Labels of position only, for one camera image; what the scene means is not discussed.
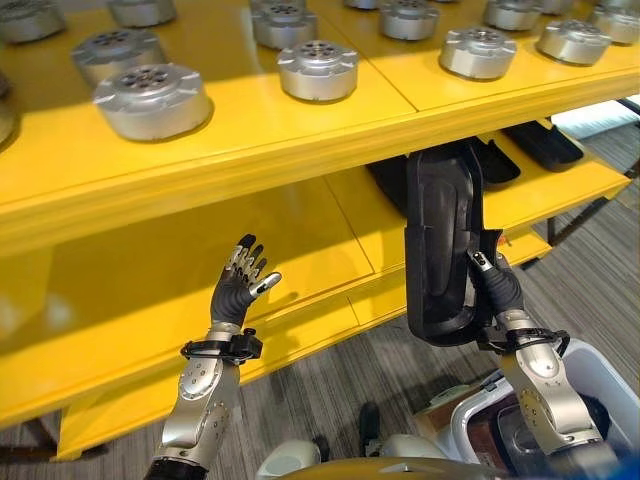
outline silver motor housing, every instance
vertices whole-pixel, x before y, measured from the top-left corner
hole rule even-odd
[[[337,100],[358,83],[358,53],[325,40],[285,48],[278,66],[282,89],[303,100]]]
[[[361,10],[375,10],[378,8],[378,0],[343,0],[347,7],[359,8]]]
[[[536,48],[550,57],[576,65],[593,65],[611,44],[611,37],[580,20],[549,23]]]
[[[66,28],[49,0],[14,0],[0,4],[0,39],[6,43],[40,40]]]
[[[260,45],[282,50],[317,37],[318,19],[304,8],[278,3],[252,14],[253,36]]]
[[[136,65],[166,61],[158,37],[148,30],[129,29],[92,35],[71,52],[71,57],[92,87]]]
[[[390,0],[380,7],[380,31],[399,40],[433,36],[440,12],[426,0]]]
[[[98,85],[93,102],[119,135],[140,141],[188,132],[211,115],[200,74],[173,65],[142,65]]]
[[[640,36],[640,12],[623,7],[596,6],[589,22],[611,37],[615,43],[631,45]]]
[[[539,0],[489,0],[484,23],[502,30],[531,30],[541,13]]]
[[[487,27],[450,30],[440,53],[440,65],[474,80],[502,77],[515,56],[517,45],[506,35]]]
[[[251,13],[268,10],[273,5],[292,5],[300,9],[307,8],[306,0],[250,0],[249,2]]]
[[[121,27],[152,27],[177,15],[173,0],[109,0],[107,6]]]

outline white container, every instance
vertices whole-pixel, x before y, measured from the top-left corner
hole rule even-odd
[[[565,353],[564,365],[573,388],[597,398],[609,412],[611,427],[607,437],[616,451],[640,452],[640,399],[606,358],[588,343],[572,339]],[[451,424],[440,432],[435,443],[452,460],[480,463],[473,451],[467,425],[485,408],[513,393],[505,378],[463,400],[451,415]]]

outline metal cylinder top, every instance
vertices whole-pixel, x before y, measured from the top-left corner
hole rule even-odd
[[[342,60],[342,49],[323,40],[304,43],[298,50],[298,58],[306,67],[328,67]]]
[[[143,65],[128,70],[113,82],[117,92],[136,97],[154,97],[174,89],[180,77],[168,65]]]
[[[577,40],[602,35],[602,31],[598,27],[581,20],[567,20],[562,22],[560,32]]]
[[[47,0],[14,0],[0,5],[0,17],[4,20],[19,20],[49,7],[51,2]]]
[[[427,12],[427,2],[424,0],[396,0],[391,3],[394,13],[399,15],[416,16]]]
[[[304,10],[290,3],[277,3],[265,9],[269,20],[276,23],[295,23],[302,20]]]
[[[504,44],[506,37],[488,28],[471,28],[464,32],[465,44],[475,48],[497,48]]]
[[[97,57],[121,55],[135,48],[134,42],[131,42],[132,34],[135,32],[130,30],[99,33],[91,37],[85,46]]]
[[[594,13],[605,14],[620,23],[639,23],[640,10],[628,7],[606,7],[597,5]]]
[[[496,0],[496,6],[516,12],[542,11],[540,0]]]

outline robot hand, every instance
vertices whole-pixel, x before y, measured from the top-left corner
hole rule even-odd
[[[505,378],[513,386],[522,415],[552,466],[562,474],[600,478],[617,459],[604,443],[582,398],[565,372],[562,354],[569,343],[566,332],[540,328],[524,310],[520,282],[501,255],[493,266],[482,252],[469,254],[480,271],[504,338],[497,347]],[[553,344],[561,339],[557,351]]]
[[[257,280],[267,259],[258,261],[263,251],[262,245],[249,253],[255,241],[253,235],[242,237],[222,270],[211,298],[212,324],[226,322],[242,326],[253,301],[282,279],[282,275],[274,272]]]
[[[282,278],[271,273],[258,280],[267,259],[258,260],[262,245],[249,253],[255,241],[245,235],[233,249],[211,299],[206,339],[182,349],[188,362],[178,399],[146,480],[203,480],[220,448],[238,390],[238,366],[262,350],[255,330],[241,332],[247,309]]]

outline yellow shelving unit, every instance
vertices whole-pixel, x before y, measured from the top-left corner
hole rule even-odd
[[[216,110],[198,132],[154,144],[109,129],[69,58],[88,35],[113,28],[106,11],[69,15],[66,32],[3,48],[21,125],[0,153],[0,256],[636,93],[637,47],[612,46],[593,67],[568,67],[535,53],[532,35],[518,35],[502,80],[442,72],[444,29],[477,22],[480,3],[441,6],[438,35],[407,43],[382,38],[377,13],[310,2],[319,35],[363,56],[353,95],[314,105],[280,89],[277,53],[253,41],[246,0],[183,0],[178,20],[154,32],[173,62],[202,73]]]
[[[495,139],[501,148],[508,150],[522,170],[521,177],[510,188],[485,195],[486,222],[495,228],[507,224],[514,227],[506,232],[499,247],[512,265],[542,257],[551,251],[551,247],[527,226],[527,222],[544,218],[545,212],[570,208],[575,202],[584,201],[585,195],[591,198],[613,193],[628,184],[626,177],[591,154],[567,172],[549,173],[523,152],[510,148],[514,146],[508,144],[508,139],[501,133],[490,134],[487,138]],[[537,192],[545,188],[538,184],[541,178],[547,179],[549,188],[554,185],[572,185],[573,188],[562,188],[562,194],[553,196],[538,195]],[[265,356],[243,367],[243,383],[405,312],[402,236],[405,219],[379,191],[364,168],[329,175],[325,181],[372,273],[365,280],[354,281],[349,288],[329,292],[314,303],[313,309],[301,309],[276,322],[267,322],[267,331],[259,326],[258,334],[265,339]],[[519,211],[502,218],[502,209],[498,206],[508,202],[515,202]],[[516,225],[512,218],[521,219],[521,223]],[[179,371],[180,366],[169,368],[151,379],[125,384],[73,403],[63,414],[58,458],[76,458],[84,449],[168,414],[175,401]],[[142,401],[145,396],[153,398],[151,405]]]
[[[21,121],[0,145],[0,392],[11,392],[0,395],[0,428],[64,407],[68,459],[165,415],[178,349],[206,331],[219,269],[248,231],[284,280],[250,311],[265,351],[243,382],[401,314],[404,219],[362,165],[636,93],[637,47],[567,67],[532,50],[535,33],[517,35],[502,80],[445,74],[435,60],[444,29],[479,18],[479,3],[441,5],[438,36],[406,43],[378,35],[377,13],[310,0],[320,36],[361,53],[353,95],[314,105],[281,91],[277,52],[255,45],[246,0],[177,2],[178,20],[154,32],[173,62],[202,73],[215,114],[160,143],[117,137],[69,58],[114,27],[106,11],[3,47]],[[486,225],[507,230],[512,263],[550,250],[531,224],[628,183],[590,155],[552,174],[489,137],[523,172],[485,196]]]
[[[511,240],[501,251],[517,265],[551,250],[533,232]],[[258,330],[263,356],[241,367],[245,384],[327,348],[406,311],[404,269],[387,273]],[[57,460],[74,460],[83,450],[109,441],[169,414],[183,363],[118,388],[86,396],[63,411]]]

